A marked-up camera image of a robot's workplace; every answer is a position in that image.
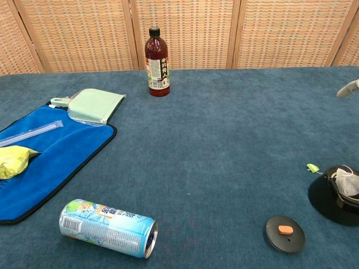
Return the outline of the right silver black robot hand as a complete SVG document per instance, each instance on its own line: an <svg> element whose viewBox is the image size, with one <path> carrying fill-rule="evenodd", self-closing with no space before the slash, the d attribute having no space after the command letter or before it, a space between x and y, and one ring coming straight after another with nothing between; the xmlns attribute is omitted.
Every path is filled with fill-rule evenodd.
<svg viewBox="0 0 359 269"><path fill-rule="evenodd" d="M350 94L354 93L355 91L357 91L358 89L359 89L359 79L354 80L354 81L346 84L344 87L342 87L337 92L337 97L345 98L345 97L349 96Z"/></svg>

